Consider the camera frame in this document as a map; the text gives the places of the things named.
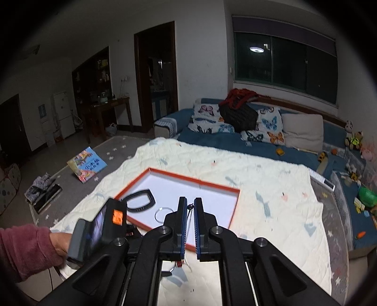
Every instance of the picture book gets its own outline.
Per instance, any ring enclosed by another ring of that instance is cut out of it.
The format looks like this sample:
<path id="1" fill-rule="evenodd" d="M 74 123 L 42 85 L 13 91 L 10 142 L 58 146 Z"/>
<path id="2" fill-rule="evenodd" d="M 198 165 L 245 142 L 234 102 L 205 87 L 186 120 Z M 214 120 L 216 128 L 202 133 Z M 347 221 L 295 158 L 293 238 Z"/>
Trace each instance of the picture book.
<path id="1" fill-rule="evenodd" d="M 67 164 L 83 183 L 107 166 L 91 147 L 67 161 Z"/>

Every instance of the bolt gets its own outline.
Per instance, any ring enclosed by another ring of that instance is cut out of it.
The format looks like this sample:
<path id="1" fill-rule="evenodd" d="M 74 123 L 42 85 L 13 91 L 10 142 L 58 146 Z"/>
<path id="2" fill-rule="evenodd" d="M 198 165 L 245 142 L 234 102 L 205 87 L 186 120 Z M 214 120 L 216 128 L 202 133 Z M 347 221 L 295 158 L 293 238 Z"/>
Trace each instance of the bolt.
<path id="1" fill-rule="evenodd" d="M 267 242 L 267 239 L 265 239 L 265 238 L 257 238 L 257 239 L 255 240 L 255 243 L 256 243 L 257 245 L 263 247 L 263 246 L 266 246 L 268 242 Z"/>
<path id="2" fill-rule="evenodd" d="M 223 229 L 220 226 L 214 226 L 214 227 L 211 228 L 211 231 L 212 231 L 212 233 L 218 235 L 218 234 L 222 233 Z"/>
<path id="3" fill-rule="evenodd" d="M 124 238 L 121 238 L 121 237 L 118 237 L 114 240 L 114 244 L 116 246 L 122 246 L 122 245 L 124 245 L 125 242 L 126 242 L 126 240 Z"/>
<path id="4" fill-rule="evenodd" d="M 160 226 L 158 230 L 160 231 L 161 234 L 167 234 L 170 232 L 170 228 L 166 225 Z"/>

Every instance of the butterfly pillow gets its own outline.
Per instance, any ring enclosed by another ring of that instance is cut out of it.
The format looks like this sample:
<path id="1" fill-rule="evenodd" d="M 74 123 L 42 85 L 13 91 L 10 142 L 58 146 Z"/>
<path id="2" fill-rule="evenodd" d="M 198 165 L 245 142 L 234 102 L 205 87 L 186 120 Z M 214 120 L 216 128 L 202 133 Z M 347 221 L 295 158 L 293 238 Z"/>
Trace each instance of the butterfly pillow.
<path id="1" fill-rule="evenodd" d="M 193 118 L 218 121 L 221 117 L 218 104 L 195 104 Z"/>
<path id="2" fill-rule="evenodd" d="M 234 133 L 234 127 L 228 123 L 203 118 L 191 118 L 188 128 L 203 134 Z"/>
<path id="3" fill-rule="evenodd" d="M 278 135 L 283 130 L 283 121 L 280 115 L 280 108 L 267 107 L 258 110 L 258 130 Z"/>
<path id="4" fill-rule="evenodd" d="M 245 141 L 267 142 L 274 145 L 285 145 L 283 132 L 242 131 L 241 138 Z"/>

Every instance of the red cloth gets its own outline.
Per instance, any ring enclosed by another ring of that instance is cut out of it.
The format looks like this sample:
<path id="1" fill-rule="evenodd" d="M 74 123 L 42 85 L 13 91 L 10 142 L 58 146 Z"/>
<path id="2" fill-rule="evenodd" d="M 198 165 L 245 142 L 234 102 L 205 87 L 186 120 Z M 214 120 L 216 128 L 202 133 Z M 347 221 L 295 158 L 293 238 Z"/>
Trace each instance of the red cloth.
<path id="1" fill-rule="evenodd" d="M 15 282 L 63 263 L 51 243 L 50 229 L 32 224 L 0 228 L 0 260 Z"/>
<path id="2" fill-rule="evenodd" d="M 248 89 L 232 89 L 229 93 L 227 98 L 220 102 L 219 105 L 229 104 L 229 108 L 231 109 L 239 109 L 242 104 L 248 102 L 250 98 L 257 98 L 259 95 L 252 90 Z"/>

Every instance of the blanket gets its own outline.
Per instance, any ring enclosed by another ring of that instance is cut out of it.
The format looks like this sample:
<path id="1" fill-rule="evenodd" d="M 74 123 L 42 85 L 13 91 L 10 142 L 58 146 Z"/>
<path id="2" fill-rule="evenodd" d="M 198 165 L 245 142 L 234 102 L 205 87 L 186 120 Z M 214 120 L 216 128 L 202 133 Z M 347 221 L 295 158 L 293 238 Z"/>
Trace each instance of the blanket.
<path id="1" fill-rule="evenodd" d="M 92 220 L 109 197 L 115 197 L 147 168 L 157 168 L 240 189 L 230 229 L 254 240 L 266 237 L 285 256 L 331 294 L 330 256 L 322 223 L 323 204 L 310 184 L 308 169 L 282 161 L 156 138 L 106 176 L 52 230 L 72 232 L 78 218 Z M 221 305 L 217 263 L 200 263 L 186 251 L 184 266 L 160 282 L 159 305 Z M 65 277 L 74 270 L 61 269 Z"/>

